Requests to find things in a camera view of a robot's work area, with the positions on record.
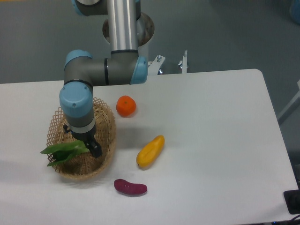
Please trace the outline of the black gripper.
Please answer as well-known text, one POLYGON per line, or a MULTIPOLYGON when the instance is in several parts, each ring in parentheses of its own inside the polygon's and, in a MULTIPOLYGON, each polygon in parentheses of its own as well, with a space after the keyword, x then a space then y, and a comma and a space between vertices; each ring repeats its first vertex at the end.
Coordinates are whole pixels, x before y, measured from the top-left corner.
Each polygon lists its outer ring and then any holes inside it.
POLYGON ((94 138, 94 135, 96 133, 96 126, 94 126, 90 131, 84 133, 77 133, 74 130, 70 129, 66 124, 63 125, 63 129, 65 133, 70 132, 75 139, 87 143, 87 148, 89 149, 94 158, 102 156, 102 148, 94 138))

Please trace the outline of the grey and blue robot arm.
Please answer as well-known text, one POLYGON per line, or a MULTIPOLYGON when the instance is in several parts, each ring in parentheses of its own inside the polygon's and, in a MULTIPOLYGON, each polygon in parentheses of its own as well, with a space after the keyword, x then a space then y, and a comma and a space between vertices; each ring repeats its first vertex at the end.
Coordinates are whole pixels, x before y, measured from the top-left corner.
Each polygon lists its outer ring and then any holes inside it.
POLYGON ((96 60, 83 50, 66 56, 64 85, 60 106, 67 118, 72 136, 83 141, 94 158, 102 155, 96 141, 96 120, 93 110, 93 87, 145 83, 148 62, 138 51, 138 25, 142 23, 138 0, 74 0, 79 15, 108 15, 110 58, 96 60))

